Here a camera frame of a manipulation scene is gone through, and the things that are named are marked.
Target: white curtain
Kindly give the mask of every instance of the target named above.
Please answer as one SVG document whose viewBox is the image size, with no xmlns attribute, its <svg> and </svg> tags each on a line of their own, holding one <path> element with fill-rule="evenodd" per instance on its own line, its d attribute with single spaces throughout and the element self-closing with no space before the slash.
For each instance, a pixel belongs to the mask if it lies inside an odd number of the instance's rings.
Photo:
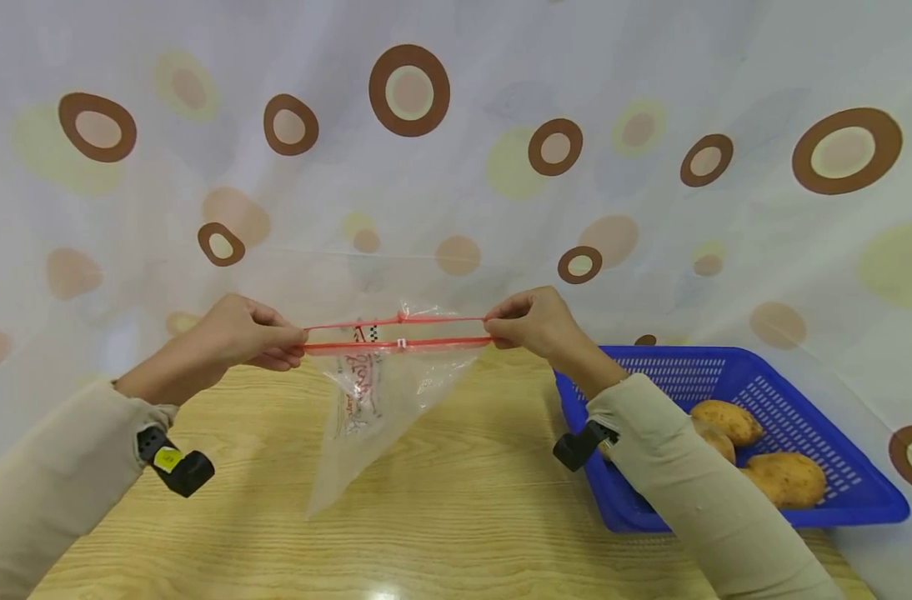
<svg viewBox="0 0 912 600">
<path fill-rule="evenodd" d="M 912 0 L 0 0 L 0 454 L 228 291 L 539 284 L 754 349 L 912 504 Z M 912 520 L 837 539 L 912 598 Z"/>
</svg>

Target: sleeve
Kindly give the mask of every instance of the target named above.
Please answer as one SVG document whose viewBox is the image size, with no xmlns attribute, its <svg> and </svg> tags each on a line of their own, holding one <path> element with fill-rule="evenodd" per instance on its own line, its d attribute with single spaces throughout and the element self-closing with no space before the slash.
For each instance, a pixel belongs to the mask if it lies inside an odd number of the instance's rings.
<svg viewBox="0 0 912 600">
<path fill-rule="evenodd" d="M 842 598 L 783 514 L 699 436 L 646 375 L 631 375 L 588 405 L 619 432 L 609 458 L 644 495 L 721 598 Z"/>
<path fill-rule="evenodd" d="M 0 600 L 27 598 L 76 539 L 139 478 L 136 434 L 177 407 L 122 396 L 107 380 L 47 416 L 0 460 Z"/>
</svg>

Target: yellow potato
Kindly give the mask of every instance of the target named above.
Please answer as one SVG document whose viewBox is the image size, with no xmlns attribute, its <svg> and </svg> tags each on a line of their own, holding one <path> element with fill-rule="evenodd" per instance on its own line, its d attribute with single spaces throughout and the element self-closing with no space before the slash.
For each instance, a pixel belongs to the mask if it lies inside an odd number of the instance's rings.
<svg viewBox="0 0 912 600">
<path fill-rule="evenodd" d="M 716 449 L 717 453 L 722 454 L 723 458 L 730 463 L 736 464 L 736 449 L 733 447 L 733 441 L 729 440 L 729 437 L 719 427 L 694 419 L 694 429 L 711 447 Z"/>
<path fill-rule="evenodd" d="M 689 415 L 703 423 L 721 429 L 733 446 L 750 446 L 762 437 L 762 425 L 746 409 L 720 400 L 703 400 L 689 411 Z"/>
<path fill-rule="evenodd" d="M 826 493 L 823 469 L 796 452 L 759 454 L 740 470 L 779 509 L 811 509 Z"/>
</svg>

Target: blue plastic basket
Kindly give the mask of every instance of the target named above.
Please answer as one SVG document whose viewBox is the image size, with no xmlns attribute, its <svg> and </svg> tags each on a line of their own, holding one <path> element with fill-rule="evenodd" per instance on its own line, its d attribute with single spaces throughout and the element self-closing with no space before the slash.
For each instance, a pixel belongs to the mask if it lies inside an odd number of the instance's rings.
<svg viewBox="0 0 912 600">
<path fill-rule="evenodd" d="M 899 523 L 909 504 L 866 455 L 816 406 L 765 360 L 736 347 L 602 347 L 626 371 L 646 373 L 683 410 L 707 398 L 742 406 L 758 419 L 765 434 L 752 447 L 736 449 L 743 466 L 755 454 L 802 453 L 827 477 L 823 500 L 806 511 L 783 511 L 797 529 Z M 556 373 L 563 415 L 571 431 L 586 423 L 586 397 Z M 669 526 L 640 497 L 612 463 L 597 451 L 584 467 L 607 529 L 615 532 L 664 532 Z"/>
</svg>

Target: wooden table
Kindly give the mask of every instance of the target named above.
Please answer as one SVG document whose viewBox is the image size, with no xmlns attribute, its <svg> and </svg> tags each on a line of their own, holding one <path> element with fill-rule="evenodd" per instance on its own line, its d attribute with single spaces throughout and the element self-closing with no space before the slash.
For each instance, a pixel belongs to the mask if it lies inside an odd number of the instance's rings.
<svg viewBox="0 0 912 600">
<path fill-rule="evenodd" d="M 35 600 L 715 598 L 670 536 L 610 534 L 564 430 L 552 373 L 490 348 L 336 505 L 304 518 L 330 384 L 231 372 L 174 440 L 217 474 L 191 499 L 147 472 Z M 821 532 L 806 542 L 849 598 L 869 589 Z"/>
</svg>

